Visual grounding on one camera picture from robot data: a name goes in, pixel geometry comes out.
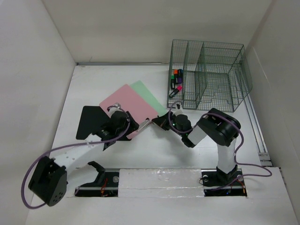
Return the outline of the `blue highlighter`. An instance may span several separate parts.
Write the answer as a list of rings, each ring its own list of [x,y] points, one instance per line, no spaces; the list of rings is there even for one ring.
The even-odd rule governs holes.
[[[183,70],[179,69],[178,71],[179,71],[180,76],[183,77]]]

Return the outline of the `orange highlighter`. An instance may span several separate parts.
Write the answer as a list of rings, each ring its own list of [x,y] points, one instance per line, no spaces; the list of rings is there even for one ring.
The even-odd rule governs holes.
[[[178,74],[179,74],[178,70],[174,70],[174,73],[173,73],[173,74],[174,74],[174,77],[177,78],[177,77],[178,77]]]

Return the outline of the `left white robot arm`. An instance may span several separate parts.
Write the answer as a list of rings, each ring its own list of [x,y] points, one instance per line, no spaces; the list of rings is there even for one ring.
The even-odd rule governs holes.
[[[139,124],[130,112],[118,108],[109,108],[109,114],[101,112],[98,119],[92,116],[81,119],[78,129],[86,132],[85,141],[66,145],[68,151],[54,158],[48,157],[49,153],[46,152],[36,159],[30,166],[34,173],[28,188],[44,205],[54,206],[66,193],[68,175],[81,164],[96,168],[89,173],[89,182],[94,186],[106,184],[105,168],[92,160],[92,151],[97,146],[106,150],[116,141],[127,140],[127,136],[138,128]]]

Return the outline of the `pink clipboard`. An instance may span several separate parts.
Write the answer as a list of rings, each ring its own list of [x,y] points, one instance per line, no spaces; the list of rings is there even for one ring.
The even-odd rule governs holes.
[[[123,110],[129,111],[138,126],[147,118],[151,120],[158,116],[158,112],[127,84],[103,100],[99,106],[109,115],[107,108],[115,103],[119,103]]]

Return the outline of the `green highlighter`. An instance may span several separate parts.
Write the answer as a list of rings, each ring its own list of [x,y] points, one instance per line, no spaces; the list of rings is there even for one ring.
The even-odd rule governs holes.
[[[174,77],[174,75],[171,75],[171,89],[172,90],[175,89],[175,77]]]

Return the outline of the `green clipboard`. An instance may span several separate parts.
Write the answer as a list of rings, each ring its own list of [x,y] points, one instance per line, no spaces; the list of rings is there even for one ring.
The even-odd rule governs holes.
[[[130,87],[140,95],[153,109],[156,110],[158,116],[165,115],[168,110],[161,105],[161,103],[154,97],[150,90],[144,85],[142,81],[132,83]]]

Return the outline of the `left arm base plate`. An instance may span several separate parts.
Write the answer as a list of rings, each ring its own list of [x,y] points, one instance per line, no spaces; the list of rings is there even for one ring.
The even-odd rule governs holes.
[[[76,197],[117,197],[119,190],[119,171],[97,175],[93,182],[85,183],[75,189]]]

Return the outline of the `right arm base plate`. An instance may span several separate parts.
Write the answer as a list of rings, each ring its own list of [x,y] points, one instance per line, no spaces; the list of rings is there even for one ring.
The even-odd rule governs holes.
[[[229,197],[243,196],[247,197],[246,186],[244,181],[233,180],[242,175],[241,170],[238,170],[229,181],[222,182],[217,178],[217,172],[208,170],[202,172],[202,177],[199,179],[199,184],[203,186],[205,197]]]

